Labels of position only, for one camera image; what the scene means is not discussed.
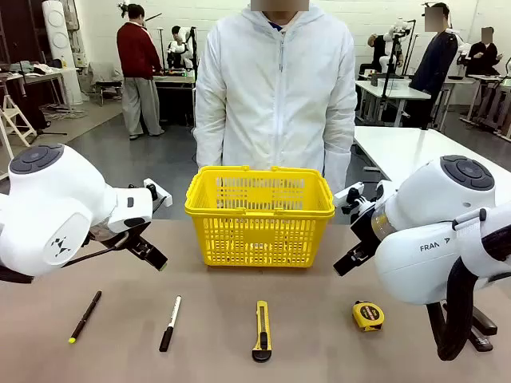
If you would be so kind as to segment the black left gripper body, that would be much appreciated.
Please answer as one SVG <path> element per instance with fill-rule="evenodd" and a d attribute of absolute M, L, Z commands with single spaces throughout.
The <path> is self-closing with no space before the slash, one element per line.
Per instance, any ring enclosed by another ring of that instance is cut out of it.
<path fill-rule="evenodd" d="M 98 224 L 89 229 L 89 235 L 92 240 L 102 243 L 107 248 L 113 247 L 119 251 L 124 249 L 146 251 L 149 248 L 149 243 L 141 237 L 141 234 L 150 224 L 150 222 L 142 223 L 120 233 L 111 231 L 106 225 Z"/>

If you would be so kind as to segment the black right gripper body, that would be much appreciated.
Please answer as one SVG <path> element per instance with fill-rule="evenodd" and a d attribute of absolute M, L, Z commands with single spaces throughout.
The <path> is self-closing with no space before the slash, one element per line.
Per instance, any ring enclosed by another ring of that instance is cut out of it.
<path fill-rule="evenodd" d="M 375 208 L 371 206 L 364 212 L 351 216 L 351 231 L 359 239 L 358 245 L 353 248 L 358 255 L 374 255 L 381 240 L 377 237 L 372 227 L 372 215 Z"/>

